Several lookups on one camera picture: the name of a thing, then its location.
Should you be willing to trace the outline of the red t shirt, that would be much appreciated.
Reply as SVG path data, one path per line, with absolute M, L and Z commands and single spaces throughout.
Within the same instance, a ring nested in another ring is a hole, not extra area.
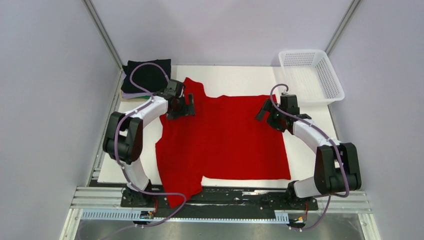
M 256 115 L 268 95 L 209 97 L 186 78 L 195 114 L 160 117 L 158 173 L 172 208 L 202 191 L 202 179 L 290 180 L 283 134 Z

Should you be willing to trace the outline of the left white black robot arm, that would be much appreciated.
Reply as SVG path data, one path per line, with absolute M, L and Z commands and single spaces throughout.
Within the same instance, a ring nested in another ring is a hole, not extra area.
M 110 115 L 102 150 L 116 161 L 127 181 L 124 200 L 142 207 L 152 203 L 151 180 L 140 160 L 144 128 L 161 116 L 169 120 L 194 116 L 194 97 L 191 93 L 185 96 L 185 88 L 184 83 L 171 79 L 165 89 L 150 93 L 147 102 Z

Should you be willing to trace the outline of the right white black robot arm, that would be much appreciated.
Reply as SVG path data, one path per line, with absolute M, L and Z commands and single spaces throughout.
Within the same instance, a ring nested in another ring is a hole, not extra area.
M 312 177 L 290 182 L 283 201 L 292 209 L 304 207 L 315 197 L 341 195 L 362 186 L 362 178 L 356 146 L 351 142 L 340 142 L 329 137 L 317 127 L 312 118 L 301 113 L 297 96 L 282 94 L 280 103 L 268 98 L 255 119 L 261 121 L 268 114 L 266 122 L 275 130 L 302 140 L 314 153 Z

